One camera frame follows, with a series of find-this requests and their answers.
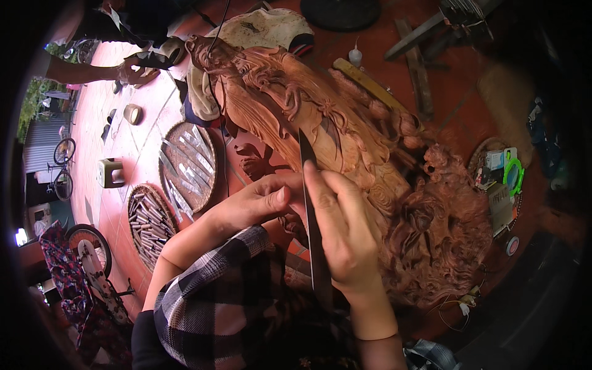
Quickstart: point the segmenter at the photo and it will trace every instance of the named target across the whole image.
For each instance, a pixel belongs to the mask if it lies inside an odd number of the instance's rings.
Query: glue bottle
[[[349,62],[356,67],[362,65],[362,52],[358,50],[358,38],[356,38],[356,45],[352,50],[349,51],[348,58]]]

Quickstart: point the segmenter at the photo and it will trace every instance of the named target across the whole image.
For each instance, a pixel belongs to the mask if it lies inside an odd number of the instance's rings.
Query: plaid sleeve
[[[154,315],[161,344],[191,369],[244,368],[278,315],[283,275],[265,229],[241,231],[160,290]]]

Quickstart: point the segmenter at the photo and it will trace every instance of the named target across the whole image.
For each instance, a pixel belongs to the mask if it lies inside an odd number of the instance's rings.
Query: wooden plank
[[[399,103],[391,94],[388,93],[378,82],[371,79],[366,73],[356,68],[343,58],[337,58],[333,62],[333,68],[339,69],[347,77],[357,82],[361,87],[365,88],[376,99],[386,104],[391,109],[396,108],[400,111],[407,112],[408,110]]]
[[[407,17],[395,20],[395,25],[397,26],[401,38],[406,37],[412,32],[411,24]],[[426,67],[423,63],[423,57],[419,50],[419,46],[414,46],[411,50],[405,53],[405,57],[407,58],[411,83],[413,84],[417,116],[422,121],[431,121],[434,119],[434,103],[432,101],[430,85],[427,81]]]

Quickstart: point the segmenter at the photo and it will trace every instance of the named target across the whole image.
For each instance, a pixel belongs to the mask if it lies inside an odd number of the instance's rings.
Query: bicycle
[[[55,192],[57,198],[61,201],[67,201],[72,196],[74,191],[74,181],[70,172],[68,171],[68,164],[74,157],[76,151],[76,142],[73,138],[67,137],[61,139],[53,151],[53,161],[56,165],[50,165],[47,162],[47,171],[52,172],[54,168],[61,168],[62,170],[57,174],[56,179],[47,186],[46,192]]]

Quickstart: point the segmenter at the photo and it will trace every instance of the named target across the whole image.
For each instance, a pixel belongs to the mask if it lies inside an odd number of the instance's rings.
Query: black cable
[[[208,61],[208,68],[210,68],[210,53],[212,52],[212,48],[214,47],[216,40],[218,40],[218,36],[220,35],[220,31],[222,30],[222,25],[224,24],[224,21],[226,20],[226,12],[228,11],[229,5],[230,5],[230,0],[226,0],[226,6],[224,7],[224,14],[222,15],[222,22],[220,22],[220,28],[218,28],[218,32],[216,33],[216,37],[214,37],[214,41],[212,41],[212,45],[210,45],[210,47],[208,48],[208,53],[205,56],[206,60]],[[224,129],[226,127],[226,119],[224,119],[224,121],[222,120],[222,118],[224,118],[222,116],[222,108],[220,107],[220,103],[218,102],[218,99],[216,98],[216,95],[214,94],[214,90],[212,89],[212,82],[210,81],[210,74],[209,73],[208,73],[208,84],[210,86],[210,94],[212,94],[212,97],[214,98],[216,106],[218,107],[218,113],[220,114],[220,136],[222,136],[222,145],[224,146],[223,151],[222,151],[223,152],[223,160],[224,160],[224,180],[226,181],[226,196],[230,197],[230,187],[228,186],[228,176],[226,175],[226,141],[224,139]]]

